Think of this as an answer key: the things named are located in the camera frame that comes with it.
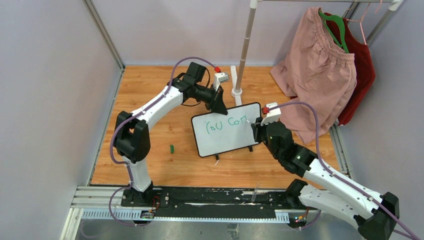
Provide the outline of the green whiteboard marker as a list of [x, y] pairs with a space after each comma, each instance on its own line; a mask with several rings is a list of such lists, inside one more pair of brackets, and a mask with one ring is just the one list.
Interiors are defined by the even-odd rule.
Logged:
[[254, 127], [259, 126], [261, 124], [260, 122], [252, 122], [252, 121], [249, 121], [249, 120], [247, 120], [246, 122], [248, 124], [250, 124], [251, 126], [254, 126]]

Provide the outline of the white whiteboard black frame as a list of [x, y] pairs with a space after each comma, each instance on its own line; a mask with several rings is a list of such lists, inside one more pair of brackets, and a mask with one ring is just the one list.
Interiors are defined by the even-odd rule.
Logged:
[[258, 102], [227, 109], [228, 114], [204, 113], [191, 118], [198, 156], [201, 158], [249, 148], [257, 145], [247, 120], [255, 122], [261, 116]]

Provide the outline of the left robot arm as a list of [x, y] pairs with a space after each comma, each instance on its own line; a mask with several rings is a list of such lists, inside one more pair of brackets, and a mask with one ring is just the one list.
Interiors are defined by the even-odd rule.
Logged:
[[150, 131], [161, 118], [188, 99], [204, 103], [211, 113], [228, 114], [221, 84], [230, 78], [219, 67], [214, 70], [212, 85], [201, 85], [204, 75], [210, 72], [205, 66], [191, 62], [185, 72], [172, 76], [167, 86], [144, 106], [118, 114], [111, 151], [122, 157], [121, 164], [127, 168], [129, 186], [123, 196], [131, 203], [146, 207], [155, 200], [146, 158], [151, 149]]

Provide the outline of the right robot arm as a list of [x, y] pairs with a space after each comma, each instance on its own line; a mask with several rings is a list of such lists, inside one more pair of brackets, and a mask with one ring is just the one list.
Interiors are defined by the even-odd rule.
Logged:
[[332, 168], [315, 152], [294, 142], [281, 122], [251, 124], [253, 138], [263, 143], [289, 173], [299, 176], [288, 187], [286, 204], [323, 210], [356, 227], [367, 240], [388, 240], [400, 216], [399, 199], [381, 194]]

